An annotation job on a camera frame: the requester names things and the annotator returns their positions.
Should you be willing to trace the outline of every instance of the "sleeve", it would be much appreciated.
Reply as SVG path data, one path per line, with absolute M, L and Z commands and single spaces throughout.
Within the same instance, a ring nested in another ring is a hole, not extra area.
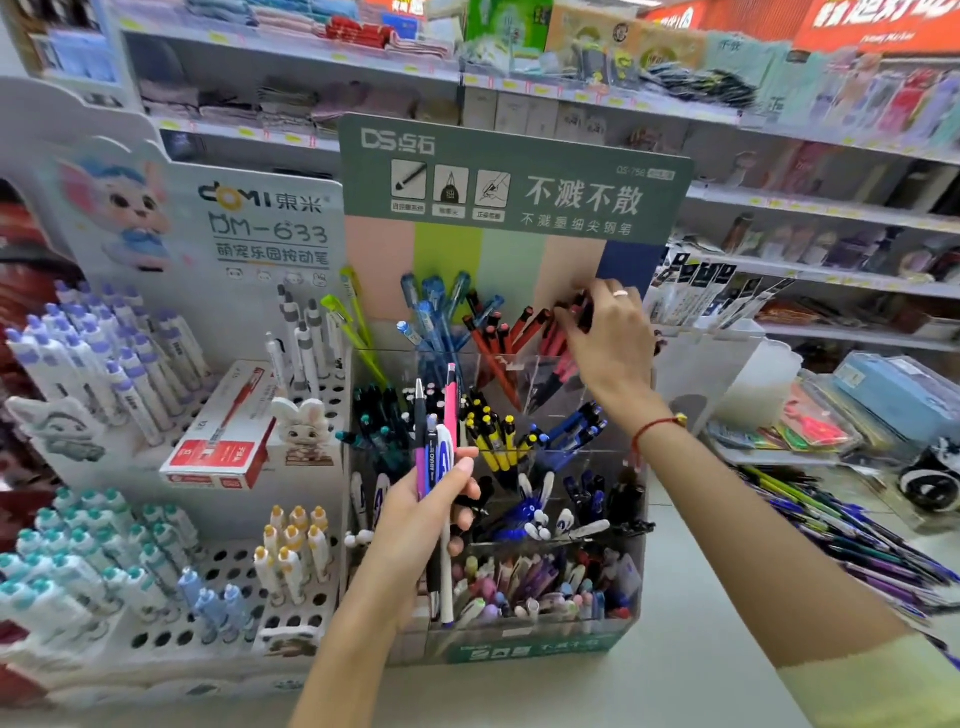
M 919 633 L 778 675 L 816 728 L 960 728 L 960 671 Z

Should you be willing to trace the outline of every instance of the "color stripe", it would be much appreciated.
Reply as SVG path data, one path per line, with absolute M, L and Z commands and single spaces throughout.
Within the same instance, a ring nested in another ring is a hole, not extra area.
M 474 286 L 484 302 L 500 294 L 503 321 L 513 325 L 533 305 L 533 282 L 540 274 L 546 235 L 533 232 L 484 230 L 483 252 Z
M 635 286 L 640 296 L 644 296 L 650 287 L 650 281 L 653 280 L 664 248 L 663 245 L 609 240 L 597 268 L 597 277 L 617 279 L 623 283 L 624 288 Z
M 549 235 L 531 305 L 540 310 L 552 308 L 556 301 L 569 301 L 575 287 L 596 278 L 606 245 L 606 240 Z
M 414 267 L 416 223 L 348 215 L 347 261 L 356 269 L 368 319 L 409 317 L 400 276 Z
M 447 288 L 461 271 L 467 271 L 474 280 L 480 267 L 483 248 L 482 228 L 461 228 L 456 225 L 417 223 L 417 244 L 414 248 L 414 275 L 417 282 L 431 276 L 444 279 Z M 454 314 L 454 320 L 469 313 L 464 304 Z

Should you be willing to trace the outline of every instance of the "bracelet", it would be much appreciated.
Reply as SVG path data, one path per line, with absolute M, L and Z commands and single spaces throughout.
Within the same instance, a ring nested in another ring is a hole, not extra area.
M 676 425 L 679 425 L 680 427 L 686 427 L 686 415 L 681 414 L 675 417 L 663 417 L 663 418 L 660 418 L 659 420 L 654 420 L 651 423 L 647 423 L 637 431 L 636 435 L 634 435 L 634 439 L 630 442 L 630 452 L 634 452 L 637 455 L 639 455 L 640 454 L 640 447 L 639 447 L 640 438 L 643 437 L 643 435 L 645 435 L 647 430 L 650 429 L 651 427 L 654 427 L 656 425 L 662 425 L 663 423 L 674 423 Z

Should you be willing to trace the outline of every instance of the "forearm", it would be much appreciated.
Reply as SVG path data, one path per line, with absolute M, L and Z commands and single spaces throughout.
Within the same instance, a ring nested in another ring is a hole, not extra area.
M 643 424 L 637 416 L 626 428 Z M 639 446 L 775 667 L 845 657 L 909 634 L 686 430 L 656 425 Z
M 321 642 L 289 728 L 365 728 L 373 717 L 380 678 L 394 641 L 365 605 L 337 610 Z

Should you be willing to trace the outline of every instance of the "person's right hand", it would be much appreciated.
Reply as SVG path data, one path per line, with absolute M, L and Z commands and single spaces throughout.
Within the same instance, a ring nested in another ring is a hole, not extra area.
M 626 296 L 613 295 L 624 290 Z M 648 422 L 672 417 L 650 386 L 657 335 L 643 312 L 639 291 L 625 289 L 618 280 L 596 279 L 589 292 L 593 299 L 589 333 L 577 328 L 567 309 L 554 309 L 580 368 L 580 378 L 628 434 Z

